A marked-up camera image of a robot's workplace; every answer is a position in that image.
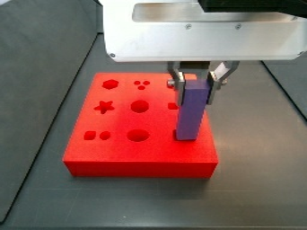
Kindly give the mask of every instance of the red foam base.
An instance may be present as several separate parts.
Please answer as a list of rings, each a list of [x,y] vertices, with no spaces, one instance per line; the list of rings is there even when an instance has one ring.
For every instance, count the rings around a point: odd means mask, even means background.
[[[75,176],[209,178],[219,159],[207,115],[197,141],[177,141],[167,74],[97,74],[64,163]]]

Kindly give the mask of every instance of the star-shaped hole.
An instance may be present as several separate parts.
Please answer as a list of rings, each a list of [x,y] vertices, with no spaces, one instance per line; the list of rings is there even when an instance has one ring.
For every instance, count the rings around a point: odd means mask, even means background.
[[[94,110],[101,111],[101,114],[106,114],[107,111],[114,111],[115,108],[113,107],[113,101],[101,101],[101,106],[95,107]]]

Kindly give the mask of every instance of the metal bracket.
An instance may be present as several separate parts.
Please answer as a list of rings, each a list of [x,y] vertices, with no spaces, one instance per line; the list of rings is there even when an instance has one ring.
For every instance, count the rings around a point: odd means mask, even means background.
[[[169,72],[171,74],[171,79],[169,80],[169,86],[175,88],[177,91],[177,104],[183,105],[185,97],[185,73],[195,74],[197,79],[207,79],[210,62],[170,62]]]
[[[239,63],[239,61],[225,61],[219,64],[217,70],[209,73],[207,80],[211,91],[207,97],[207,104],[213,104],[217,90],[221,90],[221,86],[227,84],[227,79],[238,69]]]
[[[94,0],[94,2],[95,2],[97,4],[99,4],[99,5],[102,5],[99,0]]]
[[[181,62],[169,63],[169,72],[171,74],[171,79],[169,80],[169,86],[175,88],[177,91],[177,104],[183,105],[183,94],[186,79],[183,72],[179,71]]]

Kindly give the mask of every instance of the purple rectangular prism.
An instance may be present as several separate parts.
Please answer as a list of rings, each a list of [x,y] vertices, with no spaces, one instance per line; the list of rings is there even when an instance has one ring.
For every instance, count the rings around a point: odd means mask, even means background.
[[[207,79],[186,80],[183,105],[178,115],[178,140],[197,140],[207,106],[209,92]]]

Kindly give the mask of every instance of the gray surface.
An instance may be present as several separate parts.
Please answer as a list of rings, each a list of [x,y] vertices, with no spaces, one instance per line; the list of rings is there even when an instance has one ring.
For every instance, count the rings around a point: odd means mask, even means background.
[[[97,15],[98,15],[98,22],[97,22],[97,27],[98,27],[98,33],[103,33],[103,6],[97,5]]]
[[[242,62],[209,107],[221,160],[210,181],[71,177],[62,157],[94,74],[167,69],[115,64],[103,50],[99,36],[4,228],[306,227],[306,123],[258,62]]]
[[[78,0],[90,21],[95,28],[98,28],[98,14],[97,14],[97,2],[94,0]]]
[[[77,0],[0,6],[0,222],[97,38],[86,8]]]
[[[265,63],[307,119],[307,55],[293,61]]]

